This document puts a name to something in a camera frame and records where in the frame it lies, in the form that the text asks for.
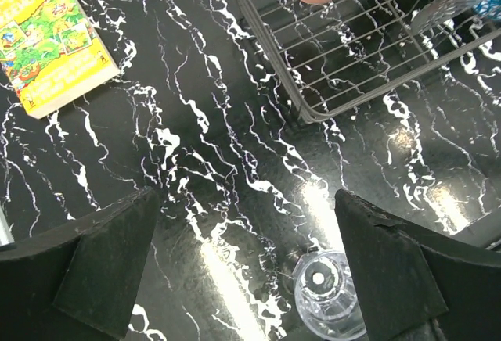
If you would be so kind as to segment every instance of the black marble countertop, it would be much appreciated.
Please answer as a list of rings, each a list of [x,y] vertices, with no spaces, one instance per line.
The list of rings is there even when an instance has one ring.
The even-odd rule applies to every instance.
[[[81,3],[122,75],[44,120],[3,82],[0,200],[21,240],[160,193],[127,339],[285,336],[299,324],[290,262],[342,248],[339,188],[445,234],[501,205],[497,43],[298,127],[235,0]]]

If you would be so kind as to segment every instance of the blue patterned cup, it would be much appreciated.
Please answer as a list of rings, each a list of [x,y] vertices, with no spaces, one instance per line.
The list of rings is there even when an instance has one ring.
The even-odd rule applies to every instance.
[[[474,10],[482,17],[501,21],[501,0],[484,0]]]

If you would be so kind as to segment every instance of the book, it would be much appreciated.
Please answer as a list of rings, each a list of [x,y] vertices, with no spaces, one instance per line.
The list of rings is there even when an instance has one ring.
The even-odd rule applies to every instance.
[[[120,72],[78,0],[0,0],[0,63],[38,119]]]

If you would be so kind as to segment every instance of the clear glass cup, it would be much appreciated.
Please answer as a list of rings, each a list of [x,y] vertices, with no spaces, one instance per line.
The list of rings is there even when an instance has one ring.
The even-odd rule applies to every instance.
[[[297,312],[317,336],[348,341],[366,334],[344,253],[307,253],[297,262],[293,277]]]

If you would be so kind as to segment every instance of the wire basket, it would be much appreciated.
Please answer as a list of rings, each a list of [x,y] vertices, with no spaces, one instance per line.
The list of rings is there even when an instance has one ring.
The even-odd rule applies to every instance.
[[[299,115],[322,122],[422,77],[501,35],[473,9],[413,35],[410,22],[433,0],[237,0]]]

